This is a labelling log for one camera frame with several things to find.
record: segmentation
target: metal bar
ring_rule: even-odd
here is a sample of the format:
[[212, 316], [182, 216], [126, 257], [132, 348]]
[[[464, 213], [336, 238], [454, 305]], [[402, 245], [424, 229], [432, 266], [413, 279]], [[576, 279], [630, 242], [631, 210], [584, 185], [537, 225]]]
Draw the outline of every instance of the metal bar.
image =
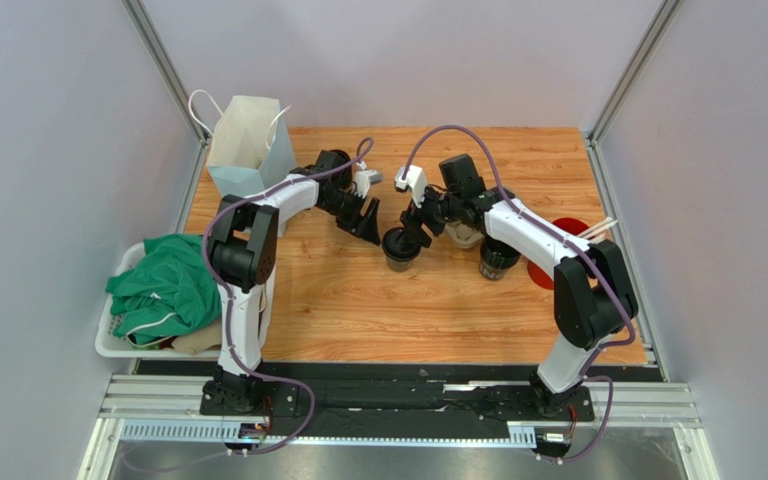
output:
[[[260, 443], [259, 438], [239, 438], [240, 422], [227, 420], [127, 420], [121, 439], [124, 441], [208, 442], [208, 443]], [[263, 445], [282, 440], [283, 436], [269, 435]], [[293, 445], [366, 445], [376, 447], [487, 447], [535, 448], [535, 429], [515, 425], [509, 428], [509, 438], [491, 439], [418, 439], [391, 437], [310, 437], [293, 440]]]
[[597, 192], [600, 195], [600, 201], [603, 203], [606, 215], [619, 220], [619, 222], [611, 229], [612, 240], [621, 248], [621, 251], [624, 252], [624, 259], [629, 267], [630, 282], [632, 283], [636, 298], [638, 298], [639, 312], [635, 322], [641, 333], [642, 342], [651, 345], [651, 351], [655, 358], [656, 365], [659, 366], [659, 371], [662, 372], [662, 378], [670, 380], [670, 372], [659, 356], [660, 342], [658, 334], [651, 328], [650, 317], [653, 310], [650, 307], [650, 301], [647, 298], [647, 294], [639, 281], [640, 270], [638, 262], [635, 253], [629, 247], [629, 243], [627, 242], [628, 234], [626, 231], [626, 223], [624, 222], [623, 215], [621, 215], [621, 212], [617, 208], [615, 191], [609, 177], [606, 175], [605, 162], [600, 146], [592, 141], [588, 141], [586, 142], [586, 151], [588, 153], [588, 160], [591, 163], [591, 170], [594, 172], [594, 179], [597, 182]]
[[[259, 422], [259, 416], [214, 417], [201, 415], [202, 388], [210, 377], [114, 375], [100, 409], [101, 418], [142, 420], [218, 420]], [[443, 384], [441, 390], [470, 390], [522, 382]], [[594, 408], [605, 411], [608, 385], [586, 382]], [[550, 425], [547, 422], [510, 422], [519, 426]], [[615, 382], [609, 425], [613, 427], [701, 428], [697, 408], [685, 383]]]
[[153, 22], [150, 20], [150, 15], [147, 13], [147, 9], [141, 0], [121, 0], [124, 7], [127, 9], [133, 24], [141, 35], [147, 50], [150, 52], [150, 56], [153, 57], [153, 61], [156, 62], [159, 73], [165, 80], [165, 84], [168, 86], [168, 90], [174, 97], [177, 106], [180, 108], [180, 112], [192, 129], [192, 133], [200, 140], [203, 145], [206, 143], [206, 134], [200, 125], [192, 120], [189, 116], [188, 102], [189, 96], [186, 94], [186, 89], [183, 88], [183, 82], [180, 80], [180, 76], [177, 75], [177, 71], [174, 69], [174, 64], [171, 63], [171, 59], [168, 57], [168, 53], [165, 51], [165, 47], [162, 45], [162, 41], [159, 39], [159, 34], [156, 33], [156, 28], [153, 26]]
[[124, 423], [125, 421], [121, 419], [97, 419], [88, 448], [85, 449], [77, 479], [106, 480], [109, 478]]
[[600, 142], [683, 0], [663, 0], [588, 138]]
[[689, 480], [718, 480], [718, 469], [703, 429], [675, 428], [677, 445]]
[[189, 186], [186, 189], [186, 195], [183, 197], [183, 203], [180, 206], [180, 213], [177, 216], [177, 233], [183, 233], [186, 229], [186, 223], [189, 221], [189, 214], [192, 212], [192, 204], [195, 201], [195, 193], [198, 191], [198, 182], [201, 179], [201, 172], [206, 163], [206, 156], [209, 152], [209, 141], [201, 142], [201, 148], [198, 151], [198, 158], [195, 160], [194, 170], [189, 178]]

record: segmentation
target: white plastic basket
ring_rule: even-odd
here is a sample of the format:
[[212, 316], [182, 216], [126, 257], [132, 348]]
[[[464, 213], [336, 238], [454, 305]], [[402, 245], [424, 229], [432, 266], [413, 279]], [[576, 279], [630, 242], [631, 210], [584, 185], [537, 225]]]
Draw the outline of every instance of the white plastic basket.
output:
[[[127, 270], [132, 270], [141, 259], [144, 258], [144, 244], [137, 243], [130, 247], [124, 254], [121, 264], [115, 270], [115, 276], [120, 275]], [[97, 328], [97, 338], [94, 339], [94, 348], [97, 353], [104, 357], [115, 358], [218, 358], [220, 351], [207, 350], [195, 355], [188, 353], [175, 352], [174, 350], [139, 350], [133, 348], [126, 340], [112, 335], [115, 328], [121, 324], [121, 316], [112, 316], [109, 310], [112, 308], [112, 296], [107, 295], [106, 305], [103, 307], [103, 314], [100, 316], [100, 325]]]

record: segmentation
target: green cloth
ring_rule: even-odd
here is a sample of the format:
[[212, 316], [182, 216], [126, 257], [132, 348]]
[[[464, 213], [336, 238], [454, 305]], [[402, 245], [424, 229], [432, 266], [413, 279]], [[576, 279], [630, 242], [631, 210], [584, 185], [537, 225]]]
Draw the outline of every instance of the green cloth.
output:
[[199, 235], [179, 234], [145, 239], [145, 256], [138, 265], [109, 279], [110, 313], [124, 316], [113, 332], [116, 337], [146, 326], [130, 336], [143, 345], [192, 333], [221, 314], [218, 287], [204, 266], [201, 241]]

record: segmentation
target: bag handle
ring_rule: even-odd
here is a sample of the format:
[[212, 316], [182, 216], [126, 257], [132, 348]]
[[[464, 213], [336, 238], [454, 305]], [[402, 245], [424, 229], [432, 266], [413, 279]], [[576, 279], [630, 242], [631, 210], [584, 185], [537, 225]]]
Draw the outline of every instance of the bag handle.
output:
[[[210, 95], [210, 93], [207, 92], [206, 90], [198, 89], [192, 92], [191, 95], [189, 95], [189, 115], [192, 117], [192, 120], [196, 121], [198, 125], [204, 127], [204, 130], [209, 132], [210, 135], [215, 135], [212, 132], [212, 130], [210, 130], [210, 128], [207, 127], [206, 124], [197, 117], [197, 115], [195, 115], [194, 110], [192, 110], [192, 100], [195, 98], [195, 95], [197, 95], [198, 93], [206, 94], [206, 96], [209, 97], [209, 100], [212, 102], [212, 105], [215, 107], [215, 109], [218, 110], [218, 114], [220, 116], [223, 117], [224, 112], [221, 110], [221, 107], [218, 106], [218, 103], [216, 103], [215, 99], [212, 98], [212, 95]], [[272, 123], [269, 124], [269, 128], [266, 129], [266, 150], [272, 149], [272, 144], [274, 143], [275, 136], [277, 135], [277, 121], [280, 120], [280, 117], [282, 117], [283, 114], [289, 111], [290, 108], [292, 108], [292, 105], [287, 105], [286, 108], [281, 110], [277, 114], [277, 116], [275, 116], [275, 118], [272, 119]]]
[[213, 104], [213, 106], [215, 107], [215, 109], [216, 109], [216, 110], [218, 110], [218, 114], [219, 114], [221, 117], [223, 117], [223, 116], [224, 116], [224, 112], [221, 110], [221, 107], [219, 107], [219, 106], [218, 106], [218, 104], [217, 104], [217, 103], [215, 103], [215, 99], [214, 99], [214, 98], [212, 98], [212, 95], [210, 95], [210, 94], [209, 94], [209, 92], [207, 92], [206, 90], [200, 90], [200, 89], [199, 89], [199, 90], [195, 90], [194, 92], [192, 92], [192, 94], [191, 94], [191, 95], [189, 95], [189, 115], [192, 117], [192, 120], [194, 120], [194, 121], [198, 122], [198, 125], [200, 125], [200, 126], [204, 127], [204, 130], [206, 130], [207, 132], [209, 132], [209, 134], [210, 134], [210, 135], [213, 135], [213, 133], [212, 133], [212, 130], [210, 130], [210, 129], [209, 129], [209, 127], [207, 127], [207, 126], [206, 126], [206, 124], [204, 124], [204, 122], [202, 122], [202, 121], [201, 121], [201, 119], [199, 119], [199, 118], [198, 118], [198, 117], [195, 115], [195, 112], [194, 112], [194, 111], [192, 111], [192, 99], [193, 99], [193, 98], [195, 98], [195, 95], [197, 95], [198, 93], [205, 93], [205, 94], [206, 94], [206, 96], [207, 96], [207, 97], [209, 97], [209, 100], [212, 102], [212, 104]]
[[280, 113], [277, 114], [277, 116], [272, 120], [272, 123], [269, 124], [269, 128], [266, 129], [266, 150], [272, 149], [272, 144], [275, 143], [275, 136], [277, 135], [277, 121], [280, 120], [280, 117], [283, 116], [284, 113], [287, 112], [292, 108], [292, 105], [287, 105], [286, 108], [280, 111]]

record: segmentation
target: cable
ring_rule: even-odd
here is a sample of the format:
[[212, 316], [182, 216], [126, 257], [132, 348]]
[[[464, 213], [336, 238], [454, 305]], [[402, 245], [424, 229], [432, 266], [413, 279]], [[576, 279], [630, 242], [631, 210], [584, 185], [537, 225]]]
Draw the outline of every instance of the cable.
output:
[[[545, 232], [550, 237], [556, 239], [559, 242], [562, 242], [562, 245], [570, 247], [570, 249], [573, 250], [574, 253], [576, 253], [576, 255], [579, 256], [579, 258], [581, 258], [583, 262], [585, 262], [585, 265], [588, 267], [591, 273], [597, 278], [598, 284], [603, 287], [603, 290], [609, 296], [609, 300], [612, 301], [612, 305], [614, 305], [614, 307], [618, 310], [618, 313], [621, 315], [621, 319], [624, 321], [624, 325], [627, 328], [627, 332], [629, 336], [623, 340], [618, 340], [618, 341], [610, 340], [604, 344], [599, 345], [597, 348], [595, 348], [594, 351], [591, 353], [591, 355], [588, 357], [588, 360], [586, 360], [585, 364], [579, 370], [579, 376], [582, 377], [583, 379], [587, 378], [585, 373], [588, 371], [588, 368], [594, 363], [594, 360], [597, 359], [597, 356], [600, 354], [600, 352], [602, 352], [603, 350], [609, 347], [629, 345], [635, 341], [635, 327], [632, 324], [632, 319], [630, 318], [629, 314], [627, 314], [626, 309], [624, 309], [623, 305], [621, 304], [621, 301], [618, 299], [617, 294], [615, 294], [615, 291], [612, 289], [612, 286], [606, 280], [606, 277], [603, 276], [603, 274], [597, 268], [597, 265], [594, 264], [594, 261], [591, 260], [591, 258], [588, 255], [586, 255], [581, 248], [576, 246], [576, 244], [574, 243], [568, 243], [566, 236], [561, 235], [555, 230], [551, 229], [550, 227], [544, 225], [534, 215], [521, 210], [520, 207], [518, 207], [517, 204], [511, 200], [511, 198], [505, 192], [505, 188], [503, 188], [502, 180], [500, 179], [500, 176], [499, 176], [499, 170], [497, 169], [496, 162], [494, 161], [493, 155], [491, 155], [490, 150], [488, 149], [488, 146], [472, 130], [466, 127], [462, 127], [460, 125], [441, 125], [437, 128], [433, 128], [430, 131], [428, 131], [425, 135], [422, 136], [422, 138], [420, 138], [420, 140], [414, 146], [414, 149], [411, 151], [411, 154], [408, 157], [408, 161], [405, 163], [405, 168], [402, 171], [402, 180], [407, 178], [408, 168], [410, 168], [411, 163], [413, 163], [414, 157], [416, 157], [416, 154], [419, 151], [420, 147], [422, 147], [422, 144], [425, 143], [425, 141], [428, 140], [429, 137], [443, 130], [456, 130], [456, 131], [467, 134], [473, 140], [476, 141], [476, 143], [482, 149], [482, 152], [484, 152], [485, 157], [487, 157], [488, 159], [488, 163], [490, 164], [491, 171], [493, 172], [493, 178], [496, 181], [497, 187], [499, 187], [499, 193], [502, 196], [502, 199], [505, 201], [506, 205], [508, 205], [508, 207], [511, 208], [511, 210], [515, 212], [519, 218], [526, 220], [532, 225], [538, 227], [540, 230]], [[603, 436], [603, 432], [606, 429], [606, 424], [609, 421], [609, 412], [612, 411], [612, 400], [614, 398], [614, 385], [612, 383], [612, 379], [607, 376], [601, 375], [601, 376], [593, 377], [590, 380], [609, 382], [609, 398], [606, 401], [606, 413], [603, 415], [603, 421], [600, 424], [600, 428], [598, 429], [597, 435], [594, 437], [594, 440], [592, 440], [591, 443], [588, 444], [588, 446], [585, 447], [585, 449], [582, 452], [572, 457], [568, 457], [564, 460], [560, 458], [555, 458], [555, 457], [548, 457], [555, 463], [561, 464], [562, 462], [574, 462], [576, 460], [584, 458], [586, 455], [588, 455], [591, 452], [592, 449], [594, 449], [594, 446], [597, 445], [597, 441], [600, 439], [600, 437]]]
[[[225, 289], [227, 292], [227, 313], [226, 315], [226, 321], [225, 321], [225, 329], [224, 329], [224, 335], [227, 339], [227, 344], [229, 346], [230, 350], [230, 356], [233, 357], [233, 361], [236, 362], [236, 365], [239, 366], [245, 373], [252, 377], [257, 377], [263, 381], [271, 381], [271, 382], [281, 382], [281, 383], [289, 383], [291, 385], [295, 385], [303, 389], [307, 392], [307, 394], [310, 396], [310, 410], [307, 412], [307, 416], [304, 418], [304, 421], [301, 423], [301, 425], [291, 434], [287, 435], [283, 440], [280, 440], [279, 442], [269, 445], [265, 448], [260, 448], [257, 450], [234, 450], [233, 453], [237, 455], [262, 455], [270, 452], [274, 452], [275, 450], [278, 450], [280, 448], [285, 447], [289, 442], [294, 440], [296, 437], [298, 437], [299, 434], [301, 434], [302, 431], [304, 431], [305, 428], [307, 428], [307, 425], [310, 423], [310, 420], [313, 418], [313, 412], [315, 411], [316, 406], [316, 394], [313, 393], [313, 389], [310, 388], [306, 383], [301, 382], [299, 380], [295, 380], [292, 378], [284, 378], [284, 377], [276, 377], [273, 375], [266, 375], [259, 372], [255, 372], [245, 366], [244, 363], [242, 363], [242, 359], [239, 358], [239, 355], [236, 353], [236, 346], [233, 343], [233, 337], [232, 332], [230, 331], [230, 321], [233, 317], [233, 294], [232, 290], [230, 289], [230, 285], [227, 284], [221, 277], [218, 276], [215, 269], [212, 267], [212, 264], [209, 261], [209, 255], [207, 253], [207, 239], [209, 238], [209, 234], [212, 232], [213, 227], [215, 227], [215, 224], [218, 223], [219, 220], [221, 220], [222, 217], [227, 215], [228, 213], [236, 210], [239, 207], [242, 207], [244, 205], [247, 205], [251, 202], [256, 202], [259, 200], [264, 200], [268, 198], [269, 195], [274, 194], [275, 192], [278, 192], [290, 185], [294, 185], [296, 183], [305, 182], [305, 181], [312, 181], [312, 180], [319, 180], [320, 178], [329, 177], [335, 173], [339, 173], [347, 168], [351, 168], [352, 165], [360, 162], [363, 160], [363, 157], [365, 157], [370, 150], [372, 150], [373, 145], [375, 145], [375, 141], [372, 140], [371, 137], [366, 137], [363, 140], [360, 141], [360, 143], [357, 146], [357, 156], [355, 156], [354, 159], [349, 161], [348, 163], [344, 163], [343, 165], [340, 165], [339, 167], [333, 168], [331, 170], [316, 173], [314, 175], [310, 175], [307, 177], [296, 177], [291, 178], [288, 180], [284, 180], [283, 182], [275, 185], [274, 187], [271, 187], [270, 189], [266, 190], [264, 193], [260, 193], [257, 195], [252, 195], [250, 197], [245, 197], [238, 202], [228, 206], [227, 208], [221, 210], [218, 212], [218, 215], [215, 216], [215, 218], [212, 219], [212, 221], [207, 225], [207, 228], [204, 231], [204, 241], [201, 242], [201, 255], [204, 259], [204, 265], [207, 268], [207, 271], [209, 271], [210, 275], [212, 275], [212, 278], [218, 283], [222, 288]], [[272, 429], [272, 423], [273, 421], [269, 422], [269, 432]], [[210, 460], [215, 460], [217, 458], [221, 458], [224, 456], [227, 456], [227, 452], [220, 452], [220, 453], [214, 453], [207, 455], [205, 457], [201, 457], [197, 460], [193, 460], [188, 463], [184, 463], [182, 465], [176, 465], [174, 467], [166, 467], [166, 468], [141, 468], [137, 467], [130, 462], [127, 461], [126, 456], [123, 455], [120, 457], [121, 462], [130, 470], [138, 473], [145, 473], [145, 474], [161, 474], [161, 473], [168, 473], [168, 472], [174, 472], [177, 470], [183, 470], [186, 468], [189, 468], [191, 466], [197, 465], [199, 463], [207, 462]]]
[[570, 441], [573, 442], [573, 435], [576, 433], [576, 422], [579, 418], [572, 403], [568, 403], [567, 408], [570, 410], [570, 428], [567, 429], [567, 433], [570, 435]]
[[591, 354], [591, 356], [582, 366], [582, 369], [580, 369], [579, 371], [580, 376], [585, 375], [585, 372], [588, 370], [591, 364], [594, 363], [594, 360], [596, 360], [597, 355], [599, 355], [601, 351], [609, 347], [629, 345], [635, 342], [635, 327], [632, 324], [632, 319], [630, 318], [629, 314], [627, 314], [627, 311], [626, 309], [624, 309], [623, 305], [621, 305], [621, 301], [618, 299], [618, 296], [615, 294], [615, 291], [612, 289], [612, 286], [609, 285], [609, 282], [606, 280], [606, 277], [603, 276], [603, 274], [597, 268], [597, 265], [594, 264], [594, 261], [592, 261], [591, 258], [588, 255], [586, 255], [581, 248], [576, 246], [576, 244], [568, 243], [567, 237], [565, 235], [561, 235], [555, 230], [553, 230], [552, 228], [544, 225], [534, 215], [521, 210], [520, 207], [518, 207], [517, 204], [511, 200], [511, 197], [508, 196], [508, 194], [505, 192], [505, 188], [503, 188], [502, 186], [502, 180], [499, 177], [499, 170], [497, 169], [496, 162], [494, 161], [493, 155], [491, 155], [490, 150], [488, 149], [488, 146], [472, 130], [466, 127], [462, 127], [460, 125], [441, 125], [439, 127], [429, 130], [425, 135], [422, 136], [422, 138], [420, 138], [420, 140], [414, 146], [414, 149], [411, 151], [410, 156], [408, 156], [408, 161], [407, 163], [405, 163], [405, 168], [402, 171], [402, 180], [407, 178], [408, 168], [410, 168], [411, 164], [414, 161], [414, 157], [416, 157], [416, 154], [419, 151], [420, 147], [422, 147], [423, 143], [425, 143], [425, 141], [428, 140], [429, 137], [431, 137], [432, 135], [438, 132], [441, 132], [443, 130], [456, 130], [456, 131], [467, 134], [473, 140], [476, 141], [476, 143], [482, 149], [482, 152], [484, 152], [485, 157], [487, 157], [488, 159], [488, 163], [490, 164], [491, 171], [493, 172], [493, 178], [496, 181], [497, 187], [499, 187], [499, 193], [502, 196], [502, 199], [505, 201], [506, 205], [508, 205], [508, 207], [511, 208], [511, 210], [514, 211], [519, 218], [526, 220], [532, 225], [538, 227], [547, 235], [551, 236], [552, 238], [556, 239], [559, 242], [562, 242], [562, 245], [570, 247], [570, 249], [573, 250], [574, 253], [576, 253], [579, 256], [579, 258], [582, 259], [583, 262], [585, 262], [585, 265], [588, 267], [591, 273], [597, 278], [597, 282], [599, 283], [599, 285], [603, 287], [603, 290], [609, 296], [609, 300], [611, 300], [612, 305], [614, 305], [614, 307], [618, 310], [618, 313], [621, 315], [621, 319], [624, 321], [624, 325], [627, 328], [627, 332], [629, 333], [629, 336], [623, 340], [618, 340], [618, 341], [610, 340], [598, 346], [596, 349], [594, 349], [594, 352]]
[[582, 451], [577, 453], [576, 455], [573, 455], [571, 457], [565, 457], [565, 458], [538, 455], [535, 457], [538, 460], [547, 460], [550, 463], [553, 463], [556, 465], [563, 465], [565, 463], [582, 460], [589, 453], [591, 453], [591, 450], [594, 450], [594, 447], [597, 446], [597, 442], [600, 440], [600, 438], [603, 436], [603, 433], [606, 431], [606, 424], [609, 423], [609, 413], [611, 413], [612, 411], [612, 401], [615, 397], [615, 384], [614, 382], [612, 382], [611, 378], [605, 375], [598, 375], [596, 377], [591, 377], [588, 380], [591, 382], [608, 382], [609, 384], [609, 397], [606, 399], [606, 411], [603, 413], [603, 420], [600, 422], [600, 428], [597, 429], [597, 435], [594, 436], [594, 438], [591, 440], [591, 443], [589, 443], [587, 447], [583, 448]]
[[137, 467], [133, 465], [132, 463], [127, 460], [126, 455], [121, 455], [120, 461], [124, 464], [125, 467], [129, 468], [130, 470], [137, 472], [137, 473], [144, 473], [144, 474], [150, 474], [150, 475], [158, 475], [160, 473], [169, 473], [169, 472], [176, 472], [177, 470], [184, 470], [189, 467], [193, 467], [199, 463], [208, 462], [210, 460], [215, 460], [217, 458], [226, 457], [227, 452], [219, 452], [219, 453], [213, 453], [210, 455], [207, 455], [205, 457], [198, 458], [197, 460], [192, 460], [191, 462], [183, 463], [181, 465], [174, 465], [173, 467], [165, 467], [165, 468], [142, 468]]
[[294, 380], [291, 378], [284, 378], [284, 377], [276, 377], [273, 375], [266, 375], [263, 373], [255, 372], [254, 370], [248, 368], [247, 365], [245, 365], [242, 362], [242, 359], [239, 358], [239, 355], [236, 353], [236, 345], [233, 343], [233, 334], [230, 328], [231, 320], [233, 317], [233, 292], [230, 288], [230, 285], [228, 285], [227, 282], [222, 279], [218, 273], [216, 273], [215, 269], [212, 267], [212, 264], [209, 261], [209, 254], [207, 253], [207, 239], [209, 238], [210, 233], [212, 233], [212, 229], [215, 227], [215, 225], [227, 214], [230, 212], [235, 211], [237, 208], [240, 208], [242, 206], [245, 206], [251, 202], [264, 200], [269, 197], [269, 195], [272, 195], [290, 185], [294, 185], [296, 183], [300, 182], [306, 182], [306, 181], [313, 181], [318, 180], [320, 178], [325, 178], [334, 175], [335, 173], [339, 173], [347, 168], [351, 168], [352, 165], [360, 162], [363, 160], [363, 157], [365, 157], [370, 150], [372, 150], [372, 146], [375, 144], [375, 141], [372, 140], [370, 137], [366, 137], [357, 146], [357, 155], [354, 159], [351, 161], [344, 163], [343, 165], [340, 165], [339, 167], [333, 168], [331, 170], [320, 172], [314, 175], [310, 175], [307, 177], [294, 177], [287, 180], [284, 180], [283, 182], [275, 185], [274, 187], [269, 188], [264, 193], [252, 195], [249, 197], [245, 197], [238, 202], [235, 202], [228, 207], [224, 208], [220, 212], [218, 212], [218, 215], [215, 216], [215, 218], [212, 219], [212, 221], [207, 225], [207, 228], [204, 230], [204, 241], [201, 242], [201, 255], [204, 258], [204, 265], [207, 268], [207, 271], [209, 271], [210, 275], [212, 275], [212, 278], [220, 285], [222, 288], [224, 288], [225, 292], [227, 292], [227, 312], [225, 313], [226, 321], [224, 322], [224, 336], [227, 339], [228, 344], [228, 350], [230, 351], [230, 356], [233, 358], [233, 361], [236, 362], [236, 365], [239, 366], [239, 368], [242, 369], [246, 374], [257, 377], [263, 381], [266, 382], [281, 382], [281, 383], [288, 383], [290, 385], [295, 385], [301, 389], [303, 389], [307, 394], [310, 396], [310, 410], [307, 412], [307, 416], [304, 418], [304, 421], [301, 423], [301, 425], [291, 434], [284, 437], [283, 440], [280, 440], [279, 442], [269, 445], [268, 447], [252, 450], [248, 452], [248, 455], [262, 455], [265, 453], [273, 452], [275, 450], [278, 450], [280, 448], [283, 448], [286, 446], [289, 442], [295, 439], [302, 431], [304, 431], [305, 428], [307, 428], [307, 425], [310, 423], [310, 420], [313, 418], [313, 412], [316, 408], [316, 394], [313, 393], [313, 389], [311, 389], [306, 383]]

